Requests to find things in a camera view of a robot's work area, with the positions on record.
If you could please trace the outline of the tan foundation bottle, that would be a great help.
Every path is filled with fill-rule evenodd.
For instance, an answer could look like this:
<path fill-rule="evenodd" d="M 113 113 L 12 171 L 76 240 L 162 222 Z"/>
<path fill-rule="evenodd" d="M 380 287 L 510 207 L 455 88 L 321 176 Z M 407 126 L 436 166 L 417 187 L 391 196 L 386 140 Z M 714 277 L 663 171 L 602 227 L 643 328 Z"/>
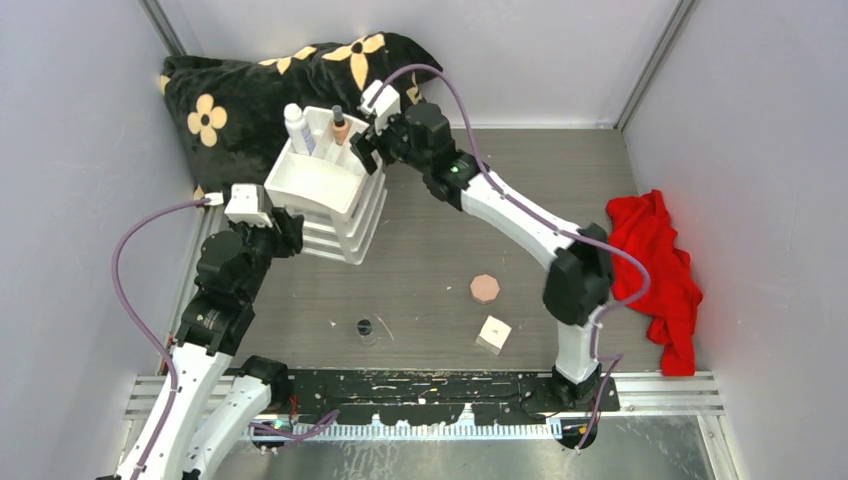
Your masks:
<path fill-rule="evenodd" d="M 331 108 L 332 112 L 332 134 L 333 139 L 336 145 L 343 146 L 347 139 L 348 133 L 350 131 L 351 125 L 344 114 L 344 111 L 340 105 L 334 105 Z"/>

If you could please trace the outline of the white plastic drawer organizer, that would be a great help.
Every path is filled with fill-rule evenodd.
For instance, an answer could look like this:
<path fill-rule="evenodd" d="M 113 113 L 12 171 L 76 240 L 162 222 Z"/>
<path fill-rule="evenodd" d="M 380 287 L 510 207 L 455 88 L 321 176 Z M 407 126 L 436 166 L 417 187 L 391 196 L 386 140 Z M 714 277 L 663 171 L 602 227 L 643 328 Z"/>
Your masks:
<path fill-rule="evenodd" d="M 350 137 L 368 124 L 345 114 L 351 128 L 343 146 L 335 144 L 330 109 L 301 108 L 316 148 L 311 156 L 293 153 L 288 139 L 264 182 L 272 204 L 305 218 L 304 254 L 361 264 L 387 197 L 382 160 L 368 175 L 350 151 Z"/>

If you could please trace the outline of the white plastic bottle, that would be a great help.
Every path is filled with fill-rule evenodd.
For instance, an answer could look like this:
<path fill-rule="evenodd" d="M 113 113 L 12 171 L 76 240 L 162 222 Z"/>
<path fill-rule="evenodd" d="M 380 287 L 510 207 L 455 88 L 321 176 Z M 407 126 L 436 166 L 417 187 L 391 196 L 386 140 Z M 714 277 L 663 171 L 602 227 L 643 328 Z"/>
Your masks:
<path fill-rule="evenodd" d="M 283 109 L 283 119 L 293 153 L 311 156 L 316 148 L 312 130 L 301 107 L 289 103 Z"/>

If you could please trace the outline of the clear jar black lid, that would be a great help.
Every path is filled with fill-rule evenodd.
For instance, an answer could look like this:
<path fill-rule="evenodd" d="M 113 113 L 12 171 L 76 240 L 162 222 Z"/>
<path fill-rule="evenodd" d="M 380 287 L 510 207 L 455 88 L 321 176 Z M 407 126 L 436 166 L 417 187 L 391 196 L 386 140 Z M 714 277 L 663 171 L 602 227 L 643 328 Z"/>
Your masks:
<path fill-rule="evenodd" d="M 370 347 L 377 341 L 373 325 L 368 319 L 361 319 L 356 324 L 359 341 L 362 345 Z"/>

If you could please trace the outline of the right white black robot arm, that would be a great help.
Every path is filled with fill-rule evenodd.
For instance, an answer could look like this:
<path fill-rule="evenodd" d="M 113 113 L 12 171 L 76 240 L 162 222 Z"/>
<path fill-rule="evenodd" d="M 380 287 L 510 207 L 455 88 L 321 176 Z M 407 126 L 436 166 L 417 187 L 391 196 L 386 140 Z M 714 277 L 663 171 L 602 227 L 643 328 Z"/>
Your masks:
<path fill-rule="evenodd" d="M 601 247 L 606 231 L 562 220 L 510 189 L 488 165 L 457 147 L 435 104 L 401 111 L 365 100 L 359 109 L 368 125 L 350 144 L 368 173 L 375 173 L 378 159 L 413 168 L 434 198 L 493 226 L 545 269 L 542 302 L 557 321 L 553 390 L 565 409 L 582 409 L 601 382 L 592 322 L 613 281 L 611 255 Z"/>

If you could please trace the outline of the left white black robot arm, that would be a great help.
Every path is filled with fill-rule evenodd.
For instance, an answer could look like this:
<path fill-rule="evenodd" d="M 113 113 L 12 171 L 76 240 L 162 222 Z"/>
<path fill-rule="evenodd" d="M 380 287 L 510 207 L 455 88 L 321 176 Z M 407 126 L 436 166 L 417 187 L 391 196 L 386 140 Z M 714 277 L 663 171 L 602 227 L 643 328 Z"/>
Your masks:
<path fill-rule="evenodd" d="M 114 478 L 210 479 L 257 415 L 290 403 L 287 365 L 254 355 L 225 399 L 204 414 L 255 317 L 253 304 L 273 260 L 303 248 L 303 216 L 273 208 L 257 220 L 230 221 L 203 242 L 198 290 L 183 310 L 173 348 L 154 344 L 167 366 L 164 384 Z"/>

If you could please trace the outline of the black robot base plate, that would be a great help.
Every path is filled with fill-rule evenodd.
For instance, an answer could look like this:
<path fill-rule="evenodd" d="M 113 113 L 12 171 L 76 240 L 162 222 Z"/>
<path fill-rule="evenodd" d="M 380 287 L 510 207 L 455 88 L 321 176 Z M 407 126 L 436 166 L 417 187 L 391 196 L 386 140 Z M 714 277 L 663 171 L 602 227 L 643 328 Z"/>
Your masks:
<path fill-rule="evenodd" d="M 592 389 L 577 393 L 548 371 L 293 369 L 284 397 L 265 411 L 311 421 L 336 410 L 341 425 L 377 419 L 388 426 L 452 425 L 468 411 L 476 426 L 512 426 L 588 414 L 595 406 L 618 410 L 614 384 L 592 379 Z"/>

